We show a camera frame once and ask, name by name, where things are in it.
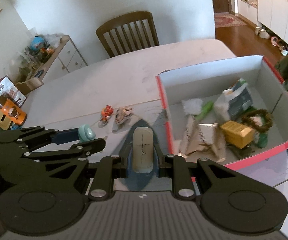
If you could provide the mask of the silver foil packet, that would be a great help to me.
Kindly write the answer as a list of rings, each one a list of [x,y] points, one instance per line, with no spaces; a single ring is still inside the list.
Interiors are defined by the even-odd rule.
[[[217,123],[202,124],[188,116],[178,155],[194,162],[199,158],[211,158],[217,162],[226,160],[226,140]]]

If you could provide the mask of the white drawer sideboard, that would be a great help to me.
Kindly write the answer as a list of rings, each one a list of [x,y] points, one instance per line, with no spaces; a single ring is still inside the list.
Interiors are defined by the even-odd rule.
[[[50,59],[35,70],[26,81],[18,82],[15,86],[24,94],[28,94],[36,88],[66,74],[70,74],[86,65],[87,62],[75,46],[71,37],[64,35]]]

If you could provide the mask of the white bunny plush toy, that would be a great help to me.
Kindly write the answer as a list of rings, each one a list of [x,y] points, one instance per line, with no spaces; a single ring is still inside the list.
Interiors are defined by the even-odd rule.
[[[121,107],[116,111],[115,123],[121,125],[133,116],[132,107]]]

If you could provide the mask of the green plastic item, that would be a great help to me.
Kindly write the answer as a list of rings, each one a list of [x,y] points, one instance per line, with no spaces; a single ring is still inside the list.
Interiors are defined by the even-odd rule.
[[[214,103],[212,101],[209,101],[205,105],[203,105],[201,109],[201,113],[195,116],[195,120],[197,122],[200,122],[201,120],[203,120],[209,114],[209,112],[213,109],[213,104]]]

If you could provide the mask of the yellow small carton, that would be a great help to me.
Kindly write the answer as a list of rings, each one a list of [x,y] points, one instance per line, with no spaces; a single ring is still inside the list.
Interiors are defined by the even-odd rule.
[[[227,121],[220,126],[227,143],[242,149],[253,141],[255,130],[235,121]]]

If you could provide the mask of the dark wooden chair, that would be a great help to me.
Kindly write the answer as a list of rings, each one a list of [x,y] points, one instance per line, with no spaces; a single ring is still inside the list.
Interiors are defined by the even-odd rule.
[[[117,16],[98,27],[96,35],[109,57],[160,45],[152,13],[148,11]]]

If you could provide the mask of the teal oval plastic case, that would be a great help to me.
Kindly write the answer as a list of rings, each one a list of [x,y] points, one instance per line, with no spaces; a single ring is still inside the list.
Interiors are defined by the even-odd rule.
[[[78,128],[78,137],[81,142],[87,142],[95,139],[96,135],[90,125],[84,124]]]

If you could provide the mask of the red patterned doormat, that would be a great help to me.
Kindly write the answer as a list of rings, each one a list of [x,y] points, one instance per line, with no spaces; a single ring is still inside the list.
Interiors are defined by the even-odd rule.
[[[227,13],[214,15],[215,28],[245,26],[246,23],[237,16]]]

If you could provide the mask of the red and white cardboard box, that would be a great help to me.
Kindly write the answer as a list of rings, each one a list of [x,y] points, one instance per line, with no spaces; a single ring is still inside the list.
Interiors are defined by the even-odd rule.
[[[244,111],[264,109],[271,115],[264,148],[254,147],[249,157],[237,159],[226,152],[224,164],[239,170],[283,152],[288,148],[288,92],[279,73],[264,56],[236,57],[165,71],[157,77],[158,90],[166,112],[168,149],[182,154],[188,116],[183,102],[201,99],[213,102],[201,124],[241,121]]]

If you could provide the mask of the red dragon keychain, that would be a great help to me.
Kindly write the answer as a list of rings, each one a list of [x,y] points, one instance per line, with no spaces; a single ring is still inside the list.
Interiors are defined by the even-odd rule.
[[[101,122],[106,123],[111,118],[114,109],[110,105],[106,105],[101,111]]]

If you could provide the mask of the cream oval soap bar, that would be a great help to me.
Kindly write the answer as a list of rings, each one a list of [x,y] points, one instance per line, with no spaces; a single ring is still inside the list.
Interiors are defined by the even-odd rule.
[[[133,171],[150,173],[154,166],[153,131],[148,127],[138,127],[133,133]]]

